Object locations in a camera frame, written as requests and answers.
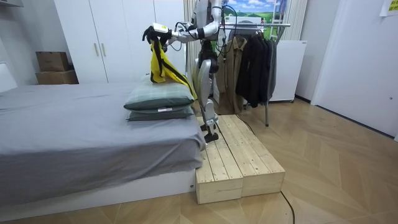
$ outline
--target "robot leg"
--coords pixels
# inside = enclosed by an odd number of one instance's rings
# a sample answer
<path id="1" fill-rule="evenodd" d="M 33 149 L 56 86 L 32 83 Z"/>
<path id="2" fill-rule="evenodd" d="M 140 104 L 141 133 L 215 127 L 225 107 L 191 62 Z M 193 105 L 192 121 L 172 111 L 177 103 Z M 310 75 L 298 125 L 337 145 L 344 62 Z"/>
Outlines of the robot leg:
<path id="1" fill-rule="evenodd" d="M 205 125 L 201 127 L 202 131 L 208 131 L 205 136 L 206 142 L 211 142 L 218 139 L 218 134 L 216 130 L 216 122 L 218 121 L 218 116 L 214 111 L 214 103 L 209 99 L 211 91 L 211 81 L 214 77 L 210 73 L 211 60 L 204 60 L 201 67 L 196 67 L 193 77 L 193 86 L 198 95 L 200 110 L 203 116 L 203 121 Z"/>

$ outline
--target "brown jacket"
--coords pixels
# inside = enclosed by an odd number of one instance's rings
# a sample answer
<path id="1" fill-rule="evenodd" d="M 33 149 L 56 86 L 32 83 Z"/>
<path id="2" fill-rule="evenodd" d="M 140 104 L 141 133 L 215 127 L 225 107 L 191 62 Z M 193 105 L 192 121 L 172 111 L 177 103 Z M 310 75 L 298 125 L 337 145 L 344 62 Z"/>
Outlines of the brown jacket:
<path id="1" fill-rule="evenodd" d="M 234 37 L 228 41 L 222 54 L 218 57 L 220 68 L 216 73 L 216 82 L 220 91 L 220 103 L 218 104 L 219 114 L 238 114 L 243 109 L 243 98 L 235 94 L 236 82 L 238 80 L 239 69 L 243 48 L 247 41 L 243 37 Z M 227 51 L 224 62 L 224 51 Z"/>

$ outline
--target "clothing rack pole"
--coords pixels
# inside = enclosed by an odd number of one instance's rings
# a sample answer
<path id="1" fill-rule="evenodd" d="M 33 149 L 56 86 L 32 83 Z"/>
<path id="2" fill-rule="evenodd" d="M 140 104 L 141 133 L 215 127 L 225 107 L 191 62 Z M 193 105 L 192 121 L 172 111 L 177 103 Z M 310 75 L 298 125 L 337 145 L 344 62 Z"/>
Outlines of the clothing rack pole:
<path id="1" fill-rule="evenodd" d="M 249 26 L 249 27 L 225 27 L 225 26 Z M 224 24 L 221 23 L 221 28 L 226 29 L 226 30 L 264 30 L 266 27 L 280 27 L 280 31 L 278 32 L 278 36 L 276 38 L 276 44 L 279 43 L 280 38 L 282 38 L 282 35 L 285 32 L 286 27 L 290 27 L 290 24 L 253 24 L 253 23 L 238 23 L 235 24 L 233 22 L 225 22 Z M 266 107 L 266 114 L 265 114 L 265 119 L 266 119 L 266 127 L 269 127 L 269 100 L 265 102 L 265 107 Z"/>

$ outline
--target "clothes rack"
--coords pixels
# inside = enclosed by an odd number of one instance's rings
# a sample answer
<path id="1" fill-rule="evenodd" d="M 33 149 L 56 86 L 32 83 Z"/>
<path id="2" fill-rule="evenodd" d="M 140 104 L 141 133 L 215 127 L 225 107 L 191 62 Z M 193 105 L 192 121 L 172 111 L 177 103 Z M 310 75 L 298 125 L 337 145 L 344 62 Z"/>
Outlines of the clothes rack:
<path id="1" fill-rule="evenodd" d="M 276 44 L 279 43 L 280 38 L 282 37 L 285 28 L 286 27 L 290 27 L 290 24 L 267 24 L 267 23 L 263 23 L 263 24 L 255 24 L 255 23 L 233 23 L 233 22 L 225 22 L 225 23 L 221 23 L 220 24 L 220 28 L 221 29 L 225 29 L 225 30 L 260 30 L 260 31 L 265 31 L 266 27 L 280 27 L 278 35 L 277 35 L 277 39 L 276 39 Z M 264 106 L 266 107 L 266 126 L 269 126 L 269 108 L 268 108 L 268 104 L 269 104 L 269 100 L 267 102 L 264 103 Z"/>

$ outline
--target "white cabinet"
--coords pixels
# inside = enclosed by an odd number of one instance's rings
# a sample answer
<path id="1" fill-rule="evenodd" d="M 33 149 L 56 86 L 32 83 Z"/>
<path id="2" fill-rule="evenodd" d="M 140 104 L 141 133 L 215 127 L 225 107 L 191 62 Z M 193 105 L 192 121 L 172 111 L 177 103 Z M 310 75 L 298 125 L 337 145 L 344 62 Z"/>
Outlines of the white cabinet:
<path id="1" fill-rule="evenodd" d="M 123 0 L 55 0 L 55 5 L 80 83 L 135 80 Z"/>
<path id="2" fill-rule="evenodd" d="M 152 52 L 144 31 L 158 22 L 174 29 L 184 20 L 183 0 L 55 0 L 80 83 L 133 82 L 150 74 Z M 173 44 L 180 48 L 180 42 Z M 185 73 L 185 47 L 169 47 Z"/>
<path id="3" fill-rule="evenodd" d="M 108 82 L 134 81 L 122 0 L 90 0 Z"/>
<path id="4" fill-rule="evenodd" d="M 129 48 L 133 55 L 134 78 L 141 79 L 150 75 L 150 59 L 152 52 L 150 45 L 142 41 L 144 31 L 155 22 L 153 1 L 123 0 L 124 15 L 126 18 Z"/>
<path id="5" fill-rule="evenodd" d="M 55 0 L 79 83 L 106 83 L 106 73 L 88 0 Z"/>
<path id="6" fill-rule="evenodd" d="M 184 2 L 183 0 L 154 0 L 156 22 L 167 26 L 174 30 L 177 22 L 184 21 Z M 180 48 L 180 42 L 176 41 L 172 44 L 175 49 Z M 167 57 L 174 67 L 182 74 L 185 74 L 185 44 L 181 50 L 175 51 L 168 47 Z"/>

